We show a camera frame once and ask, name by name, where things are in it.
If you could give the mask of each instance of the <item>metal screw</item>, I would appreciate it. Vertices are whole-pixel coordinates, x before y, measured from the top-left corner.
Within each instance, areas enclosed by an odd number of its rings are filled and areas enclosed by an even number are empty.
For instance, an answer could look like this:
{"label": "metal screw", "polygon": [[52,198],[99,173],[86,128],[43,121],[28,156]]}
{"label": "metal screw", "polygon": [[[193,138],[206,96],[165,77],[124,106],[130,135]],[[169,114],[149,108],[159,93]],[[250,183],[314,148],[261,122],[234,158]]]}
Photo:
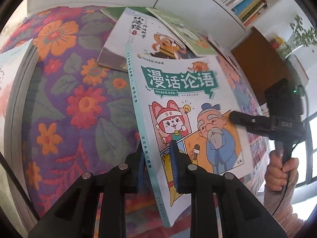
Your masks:
{"label": "metal screw", "polygon": [[232,173],[225,173],[224,177],[228,180],[232,180],[234,178],[234,175]]}
{"label": "metal screw", "polygon": [[189,170],[191,170],[191,171],[195,171],[195,170],[197,170],[197,165],[191,164],[191,165],[189,165],[187,168],[188,168]]}
{"label": "metal screw", "polygon": [[85,173],[83,173],[82,175],[81,175],[81,177],[83,178],[83,179],[89,179],[90,177],[91,177],[91,173],[90,172],[85,172]]}
{"label": "metal screw", "polygon": [[120,170],[126,170],[129,166],[127,164],[120,164],[119,169]]}

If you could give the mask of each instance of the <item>finger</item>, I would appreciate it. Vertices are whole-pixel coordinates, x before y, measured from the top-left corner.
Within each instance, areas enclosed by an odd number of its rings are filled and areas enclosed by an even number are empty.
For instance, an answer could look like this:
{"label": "finger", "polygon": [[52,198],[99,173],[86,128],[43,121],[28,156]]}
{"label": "finger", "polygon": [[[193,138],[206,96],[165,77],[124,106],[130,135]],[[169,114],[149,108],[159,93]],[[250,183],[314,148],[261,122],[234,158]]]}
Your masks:
{"label": "finger", "polygon": [[272,165],[267,166],[267,173],[274,176],[276,179],[286,179],[287,173],[283,172],[281,169],[278,169]]}
{"label": "finger", "polygon": [[272,191],[280,191],[282,190],[282,186],[277,186],[271,183],[266,183],[265,184],[266,187],[268,187],[269,189],[271,189]]}
{"label": "finger", "polygon": [[277,157],[275,150],[271,151],[270,153],[270,165],[277,167],[279,169],[282,168],[282,159],[281,157]]}
{"label": "finger", "polygon": [[293,169],[297,170],[298,165],[299,165],[299,159],[298,158],[291,158],[283,165],[282,170],[283,170],[283,172],[289,172]]}
{"label": "finger", "polygon": [[266,183],[271,183],[277,186],[284,186],[287,184],[287,181],[285,179],[277,179],[268,173],[265,175],[265,180],[266,180]]}

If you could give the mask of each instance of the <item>floral fabric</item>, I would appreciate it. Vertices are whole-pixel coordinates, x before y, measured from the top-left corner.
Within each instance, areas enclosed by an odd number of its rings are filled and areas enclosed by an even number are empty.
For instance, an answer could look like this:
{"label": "floral fabric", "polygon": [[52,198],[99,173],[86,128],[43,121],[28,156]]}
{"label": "floral fabric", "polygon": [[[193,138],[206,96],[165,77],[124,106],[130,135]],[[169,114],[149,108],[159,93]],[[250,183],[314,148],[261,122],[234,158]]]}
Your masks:
{"label": "floral fabric", "polygon": [[[23,169],[40,216],[83,172],[108,172],[139,142],[127,73],[96,63],[115,25],[100,8],[57,7],[32,15],[1,51],[33,38],[40,55],[22,124]],[[257,114],[243,80],[218,59],[242,110]],[[267,148],[257,136],[250,135],[249,142],[256,166]],[[172,228],[162,227],[148,175],[139,194],[126,196],[127,237],[188,237],[189,227],[189,209]]]}

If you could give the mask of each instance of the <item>blue hat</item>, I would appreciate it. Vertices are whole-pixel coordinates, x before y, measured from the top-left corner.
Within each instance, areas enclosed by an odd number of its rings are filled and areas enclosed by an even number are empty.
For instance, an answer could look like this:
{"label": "blue hat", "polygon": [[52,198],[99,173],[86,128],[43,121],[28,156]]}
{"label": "blue hat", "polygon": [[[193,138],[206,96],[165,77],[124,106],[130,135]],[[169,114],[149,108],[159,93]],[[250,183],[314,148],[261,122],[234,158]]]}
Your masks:
{"label": "blue hat", "polygon": [[216,109],[216,110],[220,110],[220,104],[216,104],[214,106],[211,106],[210,103],[204,103],[201,106],[202,110],[206,110],[206,109]]}

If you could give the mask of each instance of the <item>microphone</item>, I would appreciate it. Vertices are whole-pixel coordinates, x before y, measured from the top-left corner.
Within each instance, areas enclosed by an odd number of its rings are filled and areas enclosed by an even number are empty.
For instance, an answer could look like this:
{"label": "microphone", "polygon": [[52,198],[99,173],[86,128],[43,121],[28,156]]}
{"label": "microphone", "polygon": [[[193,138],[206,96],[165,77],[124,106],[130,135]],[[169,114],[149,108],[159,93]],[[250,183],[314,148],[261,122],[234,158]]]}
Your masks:
{"label": "microphone", "polygon": [[193,152],[194,152],[193,160],[197,160],[197,156],[200,153],[200,146],[198,144],[194,146]]}

